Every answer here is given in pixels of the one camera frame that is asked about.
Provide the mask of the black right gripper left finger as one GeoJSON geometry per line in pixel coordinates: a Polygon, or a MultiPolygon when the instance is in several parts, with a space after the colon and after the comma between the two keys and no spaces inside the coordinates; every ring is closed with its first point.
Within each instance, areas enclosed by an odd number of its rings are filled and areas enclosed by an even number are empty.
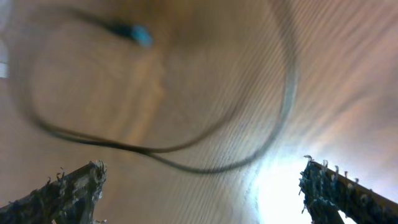
{"type": "Polygon", "coordinates": [[[106,223],[94,218],[106,182],[103,161],[89,162],[69,174],[1,207],[1,224],[106,223]]]}

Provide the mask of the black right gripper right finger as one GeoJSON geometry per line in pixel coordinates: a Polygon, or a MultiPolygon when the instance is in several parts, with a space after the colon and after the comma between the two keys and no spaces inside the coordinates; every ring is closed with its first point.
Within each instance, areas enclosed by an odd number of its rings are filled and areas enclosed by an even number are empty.
{"type": "Polygon", "coordinates": [[[339,167],[328,168],[328,161],[317,163],[309,155],[299,178],[304,193],[304,210],[312,223],[343,223],[340,212],[358,224],[397,224],[397,203],[350,180],[348,173],[340,174],[339,167]]]}

